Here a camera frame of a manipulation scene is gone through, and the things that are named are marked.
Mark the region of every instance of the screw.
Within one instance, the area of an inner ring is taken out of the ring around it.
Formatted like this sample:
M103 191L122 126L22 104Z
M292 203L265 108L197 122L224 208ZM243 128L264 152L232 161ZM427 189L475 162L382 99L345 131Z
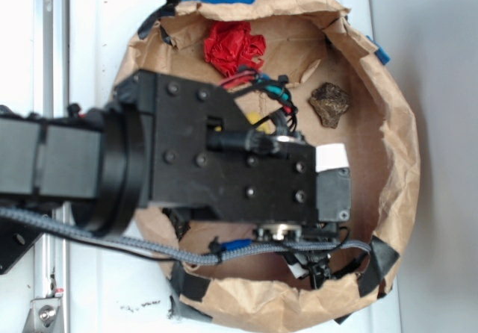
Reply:
M350 176L350 170L348 170L346 168L343 168L343 169L338 170L338 174L339 174L339 176L343 176L345 178L348 178Z
M167 92L168 92L171 96L177 96L178 93L179 93L179 84L176 83L175 81L171 81L171 82L168 83L168 85L167 85Z
M209 98L209 91L205 88L201 88L197 92L197 97L201 102L205 102Z
M246 187L246 198L252 199L255 197L255 188L253 186Z
M297 172L300 172L301 174L303 174L305 172L305 164L302 161L299 161L296 164L296 170Z
M198 167L205 167L208 165L208 157L205 153L201 152L196 156L196 165Z
M46 305L40 309L38 312L38 317L45 326L49 326L49 324L55 320L56 314L57 312L52 306Z
M16 242L21 245L21 246L24 246L25 245L25 238L23 238L23 236L21 234L15 234L13 236L13 238L16 240Z
M338 216L340 217L341 220L347 221L350 218L350 212L347 210L342 210Z
M303 204L307 198L307 195L302 190L299 190L295 193L294 197L298 203Z
M174 163L177 157L178 155L176 154L176 151L172 149L166 150L163 155L164 161L166 161L168 164Z
M259 159L257 159L257 156L250 155L247 157L246 162L250 167L256 167L259 164Z

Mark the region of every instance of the red fabric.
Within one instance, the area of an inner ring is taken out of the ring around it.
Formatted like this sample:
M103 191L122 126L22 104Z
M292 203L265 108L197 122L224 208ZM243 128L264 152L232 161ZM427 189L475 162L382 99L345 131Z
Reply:
M234 75L241 65L261 68L264 61L253 58L264 54L266 40L261 35L251 36L250 31L248 22L216 22L204 40L206 62L226 77Z

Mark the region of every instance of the black tape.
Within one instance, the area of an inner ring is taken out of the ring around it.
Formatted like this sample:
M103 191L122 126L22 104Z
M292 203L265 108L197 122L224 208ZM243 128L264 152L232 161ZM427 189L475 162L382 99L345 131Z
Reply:
M373 292L400 258L400 254L397 251L378 237L372 237L370 246L372 247L370 263L358 282L360 297Z
M175 262L171 273L171 285L178 295L201 302L206 294L211 280L193 276L187 273L180 262Z
M179 300L179 295L176 292L170 296L171 299L171 309L168 318L172 319L174 316L184 317L190 320L198 320L200 322L210 323L212 322L212 317L207 314L198 311L197 309L186 305Z
M335 319L335 322L340 325L340 324L342 324L343 322L345 322L345 320L346 320L348 317L350 317L351 315L352 315L352 314L348 314L348 315L346 315L346 316L339 317L339 318Z
M155 12L151 13L138 28L138 37L141 40L144 40L146 37L148 37L152 26L158 19L162 17L174 17L176 14L176 6L179 2L181 2L181 0L166 0L166 3L162 7L158 8Z

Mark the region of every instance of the brown rock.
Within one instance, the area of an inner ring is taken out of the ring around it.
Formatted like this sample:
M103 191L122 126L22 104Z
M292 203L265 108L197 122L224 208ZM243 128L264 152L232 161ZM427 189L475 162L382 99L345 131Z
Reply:
M337 128L338 120L350 106L349 95L332 83L324 83L314 90L308 101L327 128Z

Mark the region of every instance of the brown paper bag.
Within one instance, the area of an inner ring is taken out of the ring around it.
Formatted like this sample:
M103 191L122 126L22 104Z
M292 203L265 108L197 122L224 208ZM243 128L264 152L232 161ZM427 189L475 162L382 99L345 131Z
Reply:
M181 2L174 17L157 20L146 38L135 34L117 82L138 69L148 69L219 83L222 75L204 61L203 40L214 21L249 21L252 34L262 34L267 50L262 68L271 77L286 74L299 108L299 130L311 145L345 143L352 177L352 238L378 237L402 255L412 232L418 200L420 158L415 117L399 88L374 52L377 47L350 27L348 9L335 0L255 0L253 4ZM167 33L166 44L161 31ZM308 103L311 92L332 82L351 96L350 109L336 129L324 128ZM249 95L238 102L244 113L265 115L276 103ZM192 222L178 242L173 227L158 208L138 211L137 224L148 240L207 252L212 238L252 236L252 225ZM337 252L332 269L343 267L356 252ZM211 317L214 323L254 332L293 332L342 317L388 293L400 260L381 285L359 293L359 274L327 281L310 290L295 279L277 255L241 258L216 267L189 267L181 274L203 277L202 295L179 292L181 302ZM175 279L172 264L162 264Z

